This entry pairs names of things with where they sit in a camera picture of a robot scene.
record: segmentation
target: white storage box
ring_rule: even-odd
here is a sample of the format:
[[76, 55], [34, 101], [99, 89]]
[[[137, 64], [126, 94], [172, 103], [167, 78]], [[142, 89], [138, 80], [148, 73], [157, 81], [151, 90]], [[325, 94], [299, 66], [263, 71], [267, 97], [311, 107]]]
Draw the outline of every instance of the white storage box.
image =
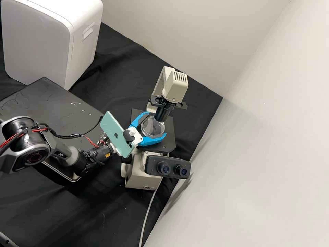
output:
[[101, 0], [2, 0], [7, 74], [68, 90], [94, 60], [102, 13]]

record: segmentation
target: white backdrop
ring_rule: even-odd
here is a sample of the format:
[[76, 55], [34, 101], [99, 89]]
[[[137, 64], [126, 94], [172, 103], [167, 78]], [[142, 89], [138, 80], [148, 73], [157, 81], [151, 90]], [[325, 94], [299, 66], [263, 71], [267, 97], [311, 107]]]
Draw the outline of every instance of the white backdrop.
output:
[[328, 3], [293, 0], [285, 9], [221, 103], [190, 181], [180, 181], [146, 247], [329, 246]]
[[102, 0], [102, 21], [223, 97], [289, 0]]

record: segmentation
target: black cloth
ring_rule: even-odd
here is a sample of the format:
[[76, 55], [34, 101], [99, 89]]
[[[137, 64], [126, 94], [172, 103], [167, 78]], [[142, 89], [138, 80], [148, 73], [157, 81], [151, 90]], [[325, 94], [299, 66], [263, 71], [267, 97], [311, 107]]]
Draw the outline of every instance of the black cloth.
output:
[[[70, 92], [97, 110], [110, 111], [125, 128], [131, 108], [144, 110], [164, 65], [142, 46], [102, 24], [94, 62]], [[188, 78], [187, 110], [176, 109], [177, 148], [189, 160], [222, 97]], [[24, 85], [0, 72], [0, 99]], [[126, 189], [120, 167], [103, 166], [85, 187], [64, 187], [33, 168], [0, 178], [0, 231], [24, 246], [138, 246], [151, 191]], [[145, 227], [143, 243], [177, 180], [164, 178]], [[76, 196], [76, 190], [83, 190]]]

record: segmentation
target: white cable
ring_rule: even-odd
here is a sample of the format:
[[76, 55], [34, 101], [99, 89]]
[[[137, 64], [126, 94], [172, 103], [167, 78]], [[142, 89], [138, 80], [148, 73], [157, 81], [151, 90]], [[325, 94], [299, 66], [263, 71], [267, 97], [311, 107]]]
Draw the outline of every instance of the white cable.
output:
[[151, 198], [151, 201], [150, 201], [150, 204], [148, 205], [148, 209], [146, 211], [146, 215], [145, 215], [145, 219], [144, 219], [144, 222], [143, 222], [143, 227], [142, 227], [142, 232], [141, 232], [141, 237], [139, 239], [139, 245], [138, 247], [142, 247], [142, 242], [143, 242], [143, 235], [144, 235], [144, 228], [145, 228], [145, 224], [146, 224], [146, 220], [147, 220], [147, 216], [148, 216], [148, 213], [150, 212], [150, 208], [151, 208], [151, 205], [152, 205], [152, 202], [153, 202], [153, 198], [155, 196], [155, 193], [157, 192], [161, 182], [162, 182], [162, 179], [163, 177], [161, 178], [160, 180], [160, 183], [158, 184], [158, 187], [155, 189], [155, 191], [153, 192], [153, 195], [152, 195], [152, 198]]

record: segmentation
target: vent grille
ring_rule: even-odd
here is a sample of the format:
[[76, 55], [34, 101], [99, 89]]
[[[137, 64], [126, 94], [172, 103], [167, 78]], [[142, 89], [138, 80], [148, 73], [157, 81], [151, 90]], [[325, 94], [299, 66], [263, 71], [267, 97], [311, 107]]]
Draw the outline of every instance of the vent grille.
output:
[[180, 82], [185, 82], [187, 83], [187, 77], [186, 77], [186, 74], [184, 73], [181, 73], [181, 72], [174, 72], [174, 75], [175, 75], [175, 80], [176, 81], [180, 81]]

